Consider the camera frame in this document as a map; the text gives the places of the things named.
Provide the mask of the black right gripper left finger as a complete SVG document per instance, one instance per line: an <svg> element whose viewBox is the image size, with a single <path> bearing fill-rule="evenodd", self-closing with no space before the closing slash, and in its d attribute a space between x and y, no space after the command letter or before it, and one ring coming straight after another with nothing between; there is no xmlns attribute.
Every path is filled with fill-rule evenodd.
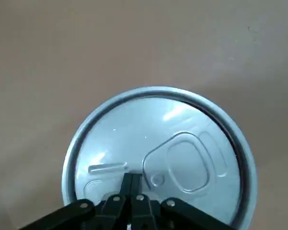
<svg viewBox="0 0 288 230"><path fill-rule="evenodd" d="M127 230L128 203L134 175L125 173L118 194L94 204L80 199L26 226L23 230Z"/></svg>

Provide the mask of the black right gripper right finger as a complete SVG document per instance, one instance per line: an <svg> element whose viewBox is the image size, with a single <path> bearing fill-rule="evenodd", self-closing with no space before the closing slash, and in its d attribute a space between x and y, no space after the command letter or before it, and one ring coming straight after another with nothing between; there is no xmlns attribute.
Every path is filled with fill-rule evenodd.
<svg viewBox="0 0 288 230"><path fill-rule="evenodd" d="M133 230L229 230L230 226L191 206L170 197L162 202L141 194L141 178L131 174L131 228Z"/></svg>

